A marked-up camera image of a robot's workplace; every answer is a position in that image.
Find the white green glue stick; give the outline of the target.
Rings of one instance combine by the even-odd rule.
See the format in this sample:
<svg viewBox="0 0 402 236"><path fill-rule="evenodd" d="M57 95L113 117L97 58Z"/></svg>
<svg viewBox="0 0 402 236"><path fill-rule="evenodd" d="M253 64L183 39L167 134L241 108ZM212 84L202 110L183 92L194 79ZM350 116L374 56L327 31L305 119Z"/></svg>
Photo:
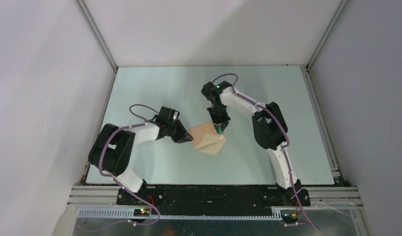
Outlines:
<svg viewBox="0 0 402 236"><path fill-rule="evenodd" d="M221 129L221 127L218 128L217 132L220 138L224 138L223 130Z"/></svg>

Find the tan paper envelope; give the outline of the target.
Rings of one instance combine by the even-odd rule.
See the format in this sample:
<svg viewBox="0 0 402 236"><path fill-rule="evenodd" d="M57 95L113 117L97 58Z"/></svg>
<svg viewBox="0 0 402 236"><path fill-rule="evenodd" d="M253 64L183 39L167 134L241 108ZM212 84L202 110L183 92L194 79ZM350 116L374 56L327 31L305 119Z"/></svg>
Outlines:
<svg viewBox="0 0 402 236"><path fill-rule="evenodd" d="M212 122L195 126L188 133L193 137L194 149L206 154L218 154L226 143L226 137L216 131Z"/></svg>

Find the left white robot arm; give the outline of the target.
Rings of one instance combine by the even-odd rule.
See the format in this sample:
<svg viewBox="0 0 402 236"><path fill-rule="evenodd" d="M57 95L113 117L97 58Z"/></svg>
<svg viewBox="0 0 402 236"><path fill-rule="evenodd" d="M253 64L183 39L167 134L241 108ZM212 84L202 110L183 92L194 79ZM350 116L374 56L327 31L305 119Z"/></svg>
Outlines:
<svg viewBox="0 0 402 236"><path fill-rule="evenodd" d="M179 111L161 107L153 118L144 118L143 123L122 127L105 124L89 152L88 162L97 167L102 176L129 190L128 197L136 205L145 203L148 192L142 186L147 183L129 165L132 149L135 145L165 137L178 144L193 141L179 116Z"/></svg>

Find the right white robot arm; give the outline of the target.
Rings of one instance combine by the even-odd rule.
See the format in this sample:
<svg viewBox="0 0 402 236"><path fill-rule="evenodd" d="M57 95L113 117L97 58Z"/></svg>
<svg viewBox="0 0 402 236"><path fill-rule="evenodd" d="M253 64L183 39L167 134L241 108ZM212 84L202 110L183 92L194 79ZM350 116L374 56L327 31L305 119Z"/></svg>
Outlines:
<svg viewBox="0 0 402 236"><path fill-rule="evenodd" d="M286 206L310 206L308 192L296 176L287 151L288 128L278 104L253 100L227 81L218 85L208 82L202 87L201 93L211 103L207 110L220 136L223 136L230 122L226 110L228 107L251 119L254 139L267 151L274 168L279 201Z"/></svg>

